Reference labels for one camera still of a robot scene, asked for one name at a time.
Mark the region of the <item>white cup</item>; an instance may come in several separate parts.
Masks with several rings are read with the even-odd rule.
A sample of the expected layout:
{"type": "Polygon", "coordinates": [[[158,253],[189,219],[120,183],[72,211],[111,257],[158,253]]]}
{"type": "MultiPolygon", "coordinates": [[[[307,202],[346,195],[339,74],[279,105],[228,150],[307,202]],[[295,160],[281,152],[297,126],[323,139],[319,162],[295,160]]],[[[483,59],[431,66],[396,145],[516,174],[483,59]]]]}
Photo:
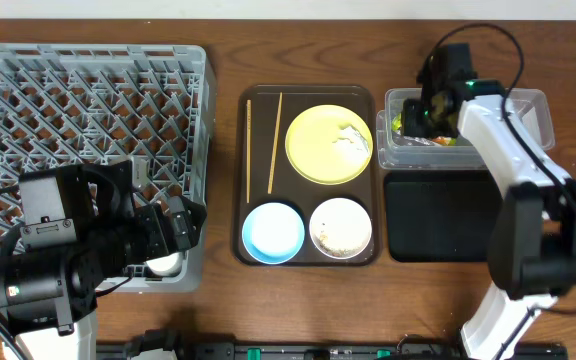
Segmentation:
{"type": "Polygon", "coordinates": [[[169,277],[177,275],[183,264],[183,256],[180,252],[176,252],[157,259],[148,260],[146,262],[149,270],[156,276],[169,277]]]}

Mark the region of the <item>green orange snack wrapper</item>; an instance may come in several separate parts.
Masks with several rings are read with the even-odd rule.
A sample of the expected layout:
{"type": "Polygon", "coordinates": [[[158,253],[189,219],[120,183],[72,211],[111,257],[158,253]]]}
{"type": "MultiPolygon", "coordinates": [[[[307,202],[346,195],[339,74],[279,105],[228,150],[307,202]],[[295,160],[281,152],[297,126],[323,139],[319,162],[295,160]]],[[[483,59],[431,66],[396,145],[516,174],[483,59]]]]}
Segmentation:
{"type": "Polygon", "coordinates": [[[401,139],[404,146],[455,146],[457,143],[455,138],[442,136],[433,139],[404,136],[401,132],[401,115],[397,115],[392,119],[390,127],[394,137],[401,139]]]}

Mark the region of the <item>white paper napkin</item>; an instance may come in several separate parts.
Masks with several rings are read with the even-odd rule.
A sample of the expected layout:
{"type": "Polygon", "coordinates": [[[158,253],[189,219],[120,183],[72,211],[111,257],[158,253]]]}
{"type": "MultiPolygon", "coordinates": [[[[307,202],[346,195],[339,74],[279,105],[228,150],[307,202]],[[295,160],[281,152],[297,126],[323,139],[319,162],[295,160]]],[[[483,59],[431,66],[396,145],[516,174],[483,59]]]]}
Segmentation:
{"type": "Polygon", "coordinates": [[[342,128],[337,139],[333,141],[335,150],[348,161],[363,163],[370,157],[367,140],[353,126],[342,128]]]}

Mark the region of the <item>light blue bowl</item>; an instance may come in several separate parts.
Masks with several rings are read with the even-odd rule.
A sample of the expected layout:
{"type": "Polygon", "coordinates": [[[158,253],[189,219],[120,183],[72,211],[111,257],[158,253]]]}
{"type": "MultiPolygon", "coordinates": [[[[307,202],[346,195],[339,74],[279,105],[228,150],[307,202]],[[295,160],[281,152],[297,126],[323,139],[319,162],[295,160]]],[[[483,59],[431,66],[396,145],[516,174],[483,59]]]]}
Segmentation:
{"type": "Polygon", "coordinates": [[[292,260],[305,238],[304,221],[291,206],[269,202],[254,208],[245,218],[241,238],[247,253],[266,265],[292,260]]]}

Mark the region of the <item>white bowl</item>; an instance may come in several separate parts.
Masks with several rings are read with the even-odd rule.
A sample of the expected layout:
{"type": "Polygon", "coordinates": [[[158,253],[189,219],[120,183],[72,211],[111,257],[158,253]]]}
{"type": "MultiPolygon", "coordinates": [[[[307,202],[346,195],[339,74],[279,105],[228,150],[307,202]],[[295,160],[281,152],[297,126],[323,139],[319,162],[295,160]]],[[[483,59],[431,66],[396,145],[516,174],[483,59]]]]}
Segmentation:
{"type": "Polygon", "coordinates": [[[369,245],[372,237],[372,221],[368,212],[358,202],[348,198],[331,198],[318,205],[310,217],[309,235],[314,246],[325,256],[335,260],[349,260],[357,257],[369,245]],[[318,242],[320,230],[335,230],[360,240],[360,250],[353,256],[336,258],[323,251],[318,242]]]}

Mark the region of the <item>wooden chopstick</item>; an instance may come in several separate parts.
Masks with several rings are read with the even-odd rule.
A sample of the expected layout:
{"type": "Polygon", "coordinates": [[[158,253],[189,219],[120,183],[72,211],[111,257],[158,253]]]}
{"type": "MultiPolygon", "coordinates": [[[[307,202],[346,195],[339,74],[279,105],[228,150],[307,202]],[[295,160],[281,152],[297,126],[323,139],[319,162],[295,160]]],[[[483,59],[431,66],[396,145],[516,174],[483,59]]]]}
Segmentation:
{"type": "Polygon", "coordinates": [[[250,203],[251,193],[251,130],[252,100],[246,100],[246,203],[250,203]]]}
{"type": "Polygon", "coordinates": [[[276,119],[275,119],[273,144],[272,144],[273,146],[272,146],[271,162],[270,162],[270,167],[269,167],[269,177],[268,177],[268,185],[267,185],[267,194],[269,194],[269,195],[272,194],[272,191],[273,191],[276,157],[277,157],[277,149],[278,149],[279,134],[280,134],[280,124],[281,124],[281,116],[282,116],[282,105],[283,105],[283,92],[280,92],[279,98],[278,98],[276,119]]]}

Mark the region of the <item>rice leftovers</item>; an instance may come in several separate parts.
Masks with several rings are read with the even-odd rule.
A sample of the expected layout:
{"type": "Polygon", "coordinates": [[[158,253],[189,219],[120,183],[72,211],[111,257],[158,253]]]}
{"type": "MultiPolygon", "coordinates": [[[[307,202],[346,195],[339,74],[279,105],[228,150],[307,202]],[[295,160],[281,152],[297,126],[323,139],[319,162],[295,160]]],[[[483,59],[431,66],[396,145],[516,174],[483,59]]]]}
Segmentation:
{"type": "Polygon", "coordinates": [[[320,230],[317,239],[323,251],[336,258],[351,257],[362,245],[360,240],[335,230],[320,230]]]}

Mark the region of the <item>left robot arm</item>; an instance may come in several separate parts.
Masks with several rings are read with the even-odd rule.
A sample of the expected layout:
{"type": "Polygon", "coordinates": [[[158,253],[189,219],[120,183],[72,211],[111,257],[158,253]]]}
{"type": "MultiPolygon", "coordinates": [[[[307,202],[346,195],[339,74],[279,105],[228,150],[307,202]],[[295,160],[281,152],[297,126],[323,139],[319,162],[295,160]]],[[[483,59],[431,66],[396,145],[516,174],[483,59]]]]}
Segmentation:
{"type": "Polygon", "coordinates": [[[136,206],[135,164],[25,173],[23,223],[0,248],[0,336],[12,359],[93,359],[99,285],[196,247],[206,209],[185,197],[136,206]]]}

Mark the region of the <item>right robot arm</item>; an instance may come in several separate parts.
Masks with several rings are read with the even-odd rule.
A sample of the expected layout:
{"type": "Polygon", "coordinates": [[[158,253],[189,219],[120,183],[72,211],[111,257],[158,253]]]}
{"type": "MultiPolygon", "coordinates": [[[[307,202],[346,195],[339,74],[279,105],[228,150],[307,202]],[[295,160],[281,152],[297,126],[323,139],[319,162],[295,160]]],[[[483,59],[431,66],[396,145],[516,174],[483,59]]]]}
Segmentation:
{"type": "Polygon", "coordinates": [[[576,286],[576,180],[529,134],[499,81],[481,79],[466,43],[436,45],[401,132],[461,137],[484,161],[502,206],[488,243],[492,283],[460,330],[471,359],[509,359],[537,317],[576,286]]]}

